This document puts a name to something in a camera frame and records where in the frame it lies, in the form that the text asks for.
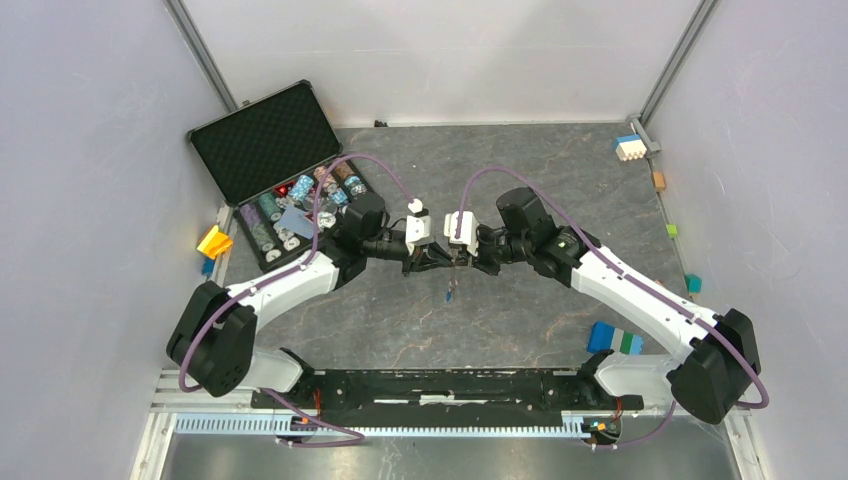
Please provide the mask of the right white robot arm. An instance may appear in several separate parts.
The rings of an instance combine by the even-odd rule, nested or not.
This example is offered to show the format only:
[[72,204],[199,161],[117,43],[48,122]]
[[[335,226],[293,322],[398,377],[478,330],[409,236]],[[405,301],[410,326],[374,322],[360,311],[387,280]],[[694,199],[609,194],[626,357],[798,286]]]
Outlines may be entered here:
[[557,225],[529,187],[501,195],[496,206],[503,221],[498,229],[469,211],[446,215],[444,234],[458,251],[458,263],[495,275],[505,264],[525,262],[540,276],[600,301],[665,351],[596,354],[589,374],[577,382],[585,405],[602,408],[627,395],[658,397],[719,424],[733,408],[745,406],[749,387],[763,387],[754,325],[746,314],[734,308],[720,314],[658,285],[590,234]]

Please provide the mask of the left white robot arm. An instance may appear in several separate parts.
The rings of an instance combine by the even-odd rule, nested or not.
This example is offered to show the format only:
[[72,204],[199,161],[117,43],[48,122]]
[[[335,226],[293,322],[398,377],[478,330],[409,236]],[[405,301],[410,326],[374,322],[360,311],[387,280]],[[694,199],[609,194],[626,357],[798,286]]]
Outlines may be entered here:
[[180,367],[180,388],[221,397],[239,386],[272,389],[290,407],[306,405],[313,379],[284,349],[255,346],[272,320],[300,304],[348,284],[370,258],[397,261],[403,275],[449,267],[452,260],[430,233],[431,219],[420,200],[402,230],[391,230],[383,198],[365,193],[316,236],[317,250],[254,280],[224,288],[206,281],[192,293],[166,345]]

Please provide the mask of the metal key organizer plate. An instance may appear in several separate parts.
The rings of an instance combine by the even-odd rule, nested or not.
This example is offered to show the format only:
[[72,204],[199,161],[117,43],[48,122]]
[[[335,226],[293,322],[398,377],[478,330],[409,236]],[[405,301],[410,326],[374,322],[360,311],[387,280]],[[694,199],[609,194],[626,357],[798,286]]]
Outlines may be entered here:
[[449,290],[454,291],[457,287],[457,264],[453,262],[450,268]]

